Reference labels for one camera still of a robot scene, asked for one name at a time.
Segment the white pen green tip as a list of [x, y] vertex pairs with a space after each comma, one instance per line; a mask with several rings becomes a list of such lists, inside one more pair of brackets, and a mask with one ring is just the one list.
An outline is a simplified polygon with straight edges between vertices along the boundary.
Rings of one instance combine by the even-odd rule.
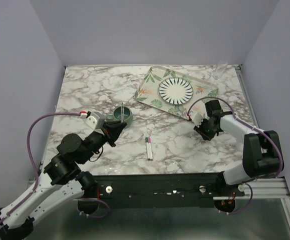
[[147, 152], [147, 160], [151, 160], [151, 157], [150, 157], [150, 149], [149, 149], [149, 143], [147, 142], [146, 143], [146, 152]]

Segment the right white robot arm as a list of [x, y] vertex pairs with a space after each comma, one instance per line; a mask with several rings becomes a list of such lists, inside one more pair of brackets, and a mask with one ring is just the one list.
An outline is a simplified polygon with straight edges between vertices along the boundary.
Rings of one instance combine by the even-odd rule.
[[233, 186], [258, 177], [278, 176], [284, 168], [284, 162], [277, 132], [248, 124], [236, 115], [233, 108], [224, 111], [220, 102], [222, 99], [212, 97], [205, 103], [206, 117], [200, 113], [188, 113], [187, 116], [195, 124], [194, 130], [205, 141], [225, 132], [243, 144], [242, 162], [220, 172], [216, 178], [215, 191], [226, 196], [232, 192]]

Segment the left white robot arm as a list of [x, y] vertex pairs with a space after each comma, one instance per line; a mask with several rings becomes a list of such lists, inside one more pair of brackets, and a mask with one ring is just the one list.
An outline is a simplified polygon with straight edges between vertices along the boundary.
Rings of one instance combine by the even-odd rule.
[[34, 225], [63, 204], [82, 196], [91, 201], [99, 200], [98, 183], [80, 165], [98, 154], [104, 144], [115, 146], [115, 141], [127, 124], [112, 121], [92, 122], [93, 132], [85, 139], [77, 134], [66, 135], [55, 155], [35, 183], [20, 197], [0, 208], [0, 238], [23, 240]]

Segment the white pen pink tip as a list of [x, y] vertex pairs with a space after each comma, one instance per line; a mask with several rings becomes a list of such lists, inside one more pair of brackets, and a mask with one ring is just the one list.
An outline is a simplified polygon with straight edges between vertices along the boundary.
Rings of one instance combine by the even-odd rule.
[[152, 161], [153, 160], [153, 152], [152, 152], [151, 143], [148, 144], [148, 149], [149, 149], [149, 158]]

